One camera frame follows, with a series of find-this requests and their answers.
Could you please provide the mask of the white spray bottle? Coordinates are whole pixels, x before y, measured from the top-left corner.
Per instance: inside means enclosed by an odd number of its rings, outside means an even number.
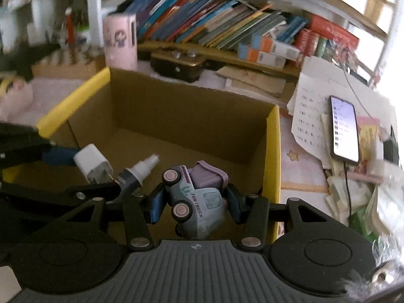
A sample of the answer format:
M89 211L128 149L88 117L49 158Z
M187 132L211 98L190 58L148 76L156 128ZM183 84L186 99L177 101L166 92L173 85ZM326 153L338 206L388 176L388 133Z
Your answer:
M138 188L141 188L144 180L159 162L158 155L151 155L131 168L125 168L115 179L120 186L120 196L132 194Z

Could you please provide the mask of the white charger plug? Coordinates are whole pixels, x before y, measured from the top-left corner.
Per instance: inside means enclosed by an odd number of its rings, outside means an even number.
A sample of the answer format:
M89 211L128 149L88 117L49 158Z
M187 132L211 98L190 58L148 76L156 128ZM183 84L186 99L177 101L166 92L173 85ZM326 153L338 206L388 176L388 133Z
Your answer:
M89 184L120 183L110 162L94 144L81 149L73 159Z

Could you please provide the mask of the pink plush pig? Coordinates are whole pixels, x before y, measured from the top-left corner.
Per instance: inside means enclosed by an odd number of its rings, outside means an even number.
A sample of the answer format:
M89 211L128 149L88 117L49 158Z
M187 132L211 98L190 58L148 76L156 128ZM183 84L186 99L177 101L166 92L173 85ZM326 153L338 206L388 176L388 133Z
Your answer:
M31 107L33 100L32 85L17 76L8 93L1 97L1 122L7 122L25 112Z

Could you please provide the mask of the toy truck car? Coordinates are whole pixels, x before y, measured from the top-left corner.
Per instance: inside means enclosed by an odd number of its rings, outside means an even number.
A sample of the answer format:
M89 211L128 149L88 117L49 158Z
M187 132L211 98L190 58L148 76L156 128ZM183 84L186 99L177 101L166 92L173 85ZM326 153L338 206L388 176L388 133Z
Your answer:
M181 165L163 172L179 236L204 240L220 227L227 209L222 190L228 180L226 172L206 161L197 161L193 168Z

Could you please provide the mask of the yellow tape roll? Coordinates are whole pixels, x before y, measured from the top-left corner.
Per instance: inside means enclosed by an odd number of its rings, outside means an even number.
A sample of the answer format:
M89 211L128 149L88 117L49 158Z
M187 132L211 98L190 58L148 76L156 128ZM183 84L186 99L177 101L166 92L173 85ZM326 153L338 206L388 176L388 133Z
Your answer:
M0 82L0 97L5 96L10 88L13 86L14 80L17 78L16 75L6 75L1 77L1 82Z

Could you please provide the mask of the yellow cardboard box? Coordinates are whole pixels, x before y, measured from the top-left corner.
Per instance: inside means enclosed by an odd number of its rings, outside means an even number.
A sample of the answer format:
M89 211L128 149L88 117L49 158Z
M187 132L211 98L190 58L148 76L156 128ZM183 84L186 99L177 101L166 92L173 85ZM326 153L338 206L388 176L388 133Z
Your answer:
M63 146L95 144L117 172L158 155L145 192L166 169L203 160L224 170L243 194L260 192L272 203L280 199L279 107L272 103L105 68L37 128Z

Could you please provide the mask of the wooden chessboard box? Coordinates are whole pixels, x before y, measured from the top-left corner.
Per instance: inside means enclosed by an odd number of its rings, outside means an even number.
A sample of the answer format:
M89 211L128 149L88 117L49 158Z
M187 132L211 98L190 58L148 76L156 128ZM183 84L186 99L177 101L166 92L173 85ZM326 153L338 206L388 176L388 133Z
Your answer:
M103 49L81 45L61 48L32 66L34 77L49 79L90 79L106 67Z

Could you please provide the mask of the smartphone with lit screen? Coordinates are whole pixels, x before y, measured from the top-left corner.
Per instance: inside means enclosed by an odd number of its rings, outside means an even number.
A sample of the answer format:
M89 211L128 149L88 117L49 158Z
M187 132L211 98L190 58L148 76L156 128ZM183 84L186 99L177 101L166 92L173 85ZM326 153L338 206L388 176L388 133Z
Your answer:
M329 102L332 116L332 157L358 165L360 143L355 107L336 96L330 96Z

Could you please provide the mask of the pink cylindrical container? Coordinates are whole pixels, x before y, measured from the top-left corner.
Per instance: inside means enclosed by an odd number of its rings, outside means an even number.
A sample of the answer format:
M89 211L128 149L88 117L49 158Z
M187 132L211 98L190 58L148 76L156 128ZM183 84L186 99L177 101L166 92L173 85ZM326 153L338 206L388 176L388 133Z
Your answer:
M103 19L106 66L137 71L137 35L135 14L111 14Z

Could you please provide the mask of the dark brown wooden box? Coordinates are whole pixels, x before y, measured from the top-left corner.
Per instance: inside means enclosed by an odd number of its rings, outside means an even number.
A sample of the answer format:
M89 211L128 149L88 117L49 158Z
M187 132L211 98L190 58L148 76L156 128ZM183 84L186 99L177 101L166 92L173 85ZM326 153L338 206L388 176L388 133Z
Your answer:
M199 80L206 57L195 51L159 50L151 53L150 62L161 76L192 83Z

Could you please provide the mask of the row of books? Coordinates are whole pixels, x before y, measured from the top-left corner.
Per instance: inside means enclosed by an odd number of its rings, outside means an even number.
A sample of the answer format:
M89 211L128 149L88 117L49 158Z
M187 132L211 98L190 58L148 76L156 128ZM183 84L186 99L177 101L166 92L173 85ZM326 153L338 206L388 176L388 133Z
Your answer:
M283 68L305 57L355 57L359 38L317 14L309 17L256 8L245 0L125 0L119 12L136 15L139 42L180 44L236 53L238 59Z

